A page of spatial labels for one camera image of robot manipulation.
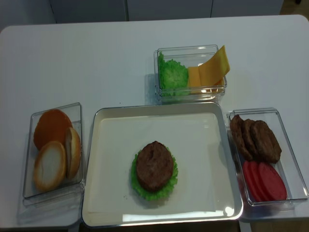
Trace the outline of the middle brown patty in container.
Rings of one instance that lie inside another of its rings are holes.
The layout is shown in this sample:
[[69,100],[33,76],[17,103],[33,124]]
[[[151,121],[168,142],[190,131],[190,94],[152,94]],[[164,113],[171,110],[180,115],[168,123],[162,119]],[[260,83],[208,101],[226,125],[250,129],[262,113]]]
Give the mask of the middle brown patty in container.
[[250,133],[250,128],[253,123],[254,121],[251,119],[244,120],[241,126],[241,130],[242,130],[242,137],[246,145],[246,148],[251,153],[253,159],[255,159],[258,157],[258,151],[256,149],[255,143]]

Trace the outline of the yellow cheese slice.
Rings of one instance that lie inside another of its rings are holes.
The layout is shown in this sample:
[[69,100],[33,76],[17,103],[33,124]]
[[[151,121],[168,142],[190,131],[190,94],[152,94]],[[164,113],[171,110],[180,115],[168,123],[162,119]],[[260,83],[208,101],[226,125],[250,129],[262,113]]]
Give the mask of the yellow cheese slice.
[[219,85],[225,75],[230,71],[229,61],[223,45],[207,62],[198,67],[201,85]]

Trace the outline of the silver metal baking tray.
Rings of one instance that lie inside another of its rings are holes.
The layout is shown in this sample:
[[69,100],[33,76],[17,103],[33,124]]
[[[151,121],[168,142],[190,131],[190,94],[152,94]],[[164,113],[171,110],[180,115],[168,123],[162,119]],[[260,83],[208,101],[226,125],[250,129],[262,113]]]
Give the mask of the silver metal baking tray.
[[[165,199],[131,185],[135,155],[158,141],[178,165]],[[243,212],[225,119],[214,102],[103,108],[94,117],[82,220],[89,227],[238,219]]]

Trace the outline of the green lettuce pile in container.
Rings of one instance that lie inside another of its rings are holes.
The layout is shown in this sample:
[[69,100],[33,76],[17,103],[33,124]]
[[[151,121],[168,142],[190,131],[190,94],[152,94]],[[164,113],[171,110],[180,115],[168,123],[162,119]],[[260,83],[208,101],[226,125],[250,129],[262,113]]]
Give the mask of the green lettuce pile in container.
[[163,97],[176,97],[189,95],[184,91],[188,87],[188,69],[174,59],[165,61],[162,52],[159,52],[158,69],[160,88]]

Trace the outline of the yellow cheese slices in container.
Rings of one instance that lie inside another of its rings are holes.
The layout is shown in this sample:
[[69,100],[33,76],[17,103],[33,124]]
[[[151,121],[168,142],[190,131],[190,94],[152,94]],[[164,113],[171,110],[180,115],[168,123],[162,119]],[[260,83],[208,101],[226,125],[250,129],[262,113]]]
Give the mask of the yellow cheese slices in container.
[[[199,76],[199,70],[198,67],[188,67],[188,87],[202,87],[201,80]],[[222,92],[222,89],[208,89],[208,90],[191,90],[190,94],[200,94],[200,93],[210,93],[210,92]]]

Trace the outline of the clear plastic bun container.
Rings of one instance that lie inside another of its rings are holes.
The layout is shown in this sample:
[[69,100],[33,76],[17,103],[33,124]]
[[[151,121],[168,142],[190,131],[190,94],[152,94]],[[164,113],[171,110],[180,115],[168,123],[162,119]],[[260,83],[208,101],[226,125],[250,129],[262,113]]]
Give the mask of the clear plastic bun container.
[[33,113],[30,117],[30,126],[27,140],[27,156],[25,161],[25,170],[23,172],[23,188],[22,197],[23,205],[30,207],[33,205],[47,204],[50,202],[59,202],[66,197],[74,197],[80,193],[83,193],[85,180],[84,180],[84,152],[83,152],[83,130],[82,130],[82,106],[80,103],[73,103],[65,106],[61,106],[58,109],[64,112],[72,122],[72,128],[74,128],[81,139],[81,162],[79,170],[73,179],[67,179],[66,175],[61,184],[54,190],[41,192],[36,189],[33,172],[35,159],[40,150],[38,150],[34,144],[34,131],[39,122],[40,117],[46,111]]

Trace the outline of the middle red tomato slice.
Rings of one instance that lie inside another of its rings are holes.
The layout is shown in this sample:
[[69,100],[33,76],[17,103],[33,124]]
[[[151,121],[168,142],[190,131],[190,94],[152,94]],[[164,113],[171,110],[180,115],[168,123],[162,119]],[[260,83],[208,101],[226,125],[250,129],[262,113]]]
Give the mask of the middle red tomato slice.
[[251,161],[249,163],[250,167],[250,174],[253,179],[253,185],[254,189],[256,191],[256,195],[258,196],[259,202],[266,202],[270,201],[271,199],[268,197],[268,195],[264,192],[264,189],[262,188],[261,181],[259,179],[258,175],[258,163],[256,161]]

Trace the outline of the green lettuce leaf under patty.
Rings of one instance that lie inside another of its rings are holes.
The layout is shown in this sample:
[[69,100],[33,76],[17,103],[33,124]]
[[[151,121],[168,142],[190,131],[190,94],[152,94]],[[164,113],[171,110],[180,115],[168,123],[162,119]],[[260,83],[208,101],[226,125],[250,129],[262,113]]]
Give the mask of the green lettuce leaf under patty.
[[144,189],[140,183],[138,182],[137,173],[136,173],[136,161],[138,158],[139,153],[141,150],[138,151],[138,153],[135,154],[135,157],[132,161],[131,165],[131,187],[134,191],[137,192],[137,194],[142,197],[143,199],[147,201],[158,201],[165,198],[168,198],[169,195],[173,192],[175,185],[178,183],[178,164],[176,162],[175,157],[172,155],[171,151],[168,147],[166,149],[170,152],[172,160],[173,160],[173,173],[169,181],[165,186],[163,186],[160,190],[156,192],[149,192],[146,189]]

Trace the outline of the brown patty in container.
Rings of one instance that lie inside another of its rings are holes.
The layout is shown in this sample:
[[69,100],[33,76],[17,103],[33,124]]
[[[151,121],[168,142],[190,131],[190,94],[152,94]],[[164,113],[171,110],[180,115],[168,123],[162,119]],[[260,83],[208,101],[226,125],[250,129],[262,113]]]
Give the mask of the brown patty in container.
[[250,126],[250,134],[260,160],[274,164],[280,160],[282,149],[266,122],[255,121]]
[[241,126],[243,122],[244,120],[241,119],[239,115],[235,115],[230,121],[230,130],[238,152],[244,157],[245,160],[251,161],[253,160],[253,156],[248,151],[242,136]]
[[258,157],[258,151],[256,149],[255,143],[250,133],[250,128],[253,123],[254,121],[251,119],[244,120],[241,126],[241,130],[242,130],[242,137],[246,145],[246,148],[251,153],[253,159],[255,159]]

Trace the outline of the white paper tray liner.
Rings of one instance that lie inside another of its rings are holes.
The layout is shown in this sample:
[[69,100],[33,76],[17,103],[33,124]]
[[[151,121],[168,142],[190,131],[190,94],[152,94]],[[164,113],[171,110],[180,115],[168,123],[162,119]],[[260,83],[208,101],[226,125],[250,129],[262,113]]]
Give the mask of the white paper tray liner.
[[[131,187],[130,170],[136,153],[158,141],[178,164],[178,183],[166,200],[153,202]],[[100,123],[92,167],[91,212],[133,215],[220,216],[233,198],[223,140],[214,113],[105,119]]]

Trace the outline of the orange-brown bun top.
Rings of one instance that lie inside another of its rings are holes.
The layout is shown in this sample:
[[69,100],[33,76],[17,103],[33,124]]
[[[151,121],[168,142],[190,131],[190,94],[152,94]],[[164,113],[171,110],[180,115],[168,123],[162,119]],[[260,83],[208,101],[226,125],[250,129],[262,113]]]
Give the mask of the orange-brown bun top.
[[66,130],[72,127],[69,117],[58,109],[42,114],[34,131],[34,144],[38,150],[50,141],[65,145]]

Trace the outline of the upright bun half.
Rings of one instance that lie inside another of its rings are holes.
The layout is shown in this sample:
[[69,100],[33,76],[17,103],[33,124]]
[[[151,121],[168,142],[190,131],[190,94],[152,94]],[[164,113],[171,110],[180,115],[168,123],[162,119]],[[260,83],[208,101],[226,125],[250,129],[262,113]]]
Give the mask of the upright bun half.
[[66,129],[65,150],[67,157],[67,179],[73,179],[81,162],[81,139],[78,132],[70,127]]

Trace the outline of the left brown patty in container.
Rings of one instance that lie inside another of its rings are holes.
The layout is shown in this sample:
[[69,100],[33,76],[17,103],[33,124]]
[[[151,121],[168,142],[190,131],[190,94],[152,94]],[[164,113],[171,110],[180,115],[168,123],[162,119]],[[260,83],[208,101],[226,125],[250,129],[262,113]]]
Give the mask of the left brown patty in container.
[[238,152],[244,157],[245,160],[251,161],[253,160],[253,156],[248,151],[242,136],[241,126],[243,122],[244,120],[241,119],[239,115],[235,115],[230,121],[230,130]]

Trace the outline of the brown meat patty on lettuce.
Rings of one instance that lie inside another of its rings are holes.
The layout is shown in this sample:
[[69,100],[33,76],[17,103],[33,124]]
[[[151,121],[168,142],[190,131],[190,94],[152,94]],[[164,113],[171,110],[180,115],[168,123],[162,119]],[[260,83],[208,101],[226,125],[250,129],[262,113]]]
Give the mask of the brown meat patty on lettuce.
[[149,143],[137,155],[138,183],[148,192],[157,192],[167,185],[175,167],[173,156],[165,145],[158,141]]

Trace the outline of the clear plastic lettuce cheese container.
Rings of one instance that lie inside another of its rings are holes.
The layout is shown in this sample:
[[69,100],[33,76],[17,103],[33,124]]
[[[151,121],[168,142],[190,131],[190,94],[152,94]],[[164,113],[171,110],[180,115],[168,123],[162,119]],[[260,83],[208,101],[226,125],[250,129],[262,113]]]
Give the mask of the clear plastic lettuce cheese container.
[[210,93],[200,93],[200,94],[189,94],[186,96],[176,96],[176,97],[163,97],[162,90],[160,88],[159,80],[159,69],[158,69],[158,57],[159,52],[162,52],[164,55],[164,60],[168,61],[174,59],[177,62],[180,62],[187,69],[188,67],[198,67],[203,63],[207,62],[217,51],[218,46],[215,44],[211,45],[200,45],[200,46],[185,46],[185,47],[171,47],[171,48],[159,48],[154,51],[154,87],[155,94],[158,98],[158,101],[161,104],[168,103],[181,103],[181,102],[219,102],[225,90],[227,88],[226,77],[222,79],[219,85],[215,86],[206,86],[206,87],[187,87],[184,91],[191,90],[208,90],[208,89],[222,89],[222,92],[210,92]]

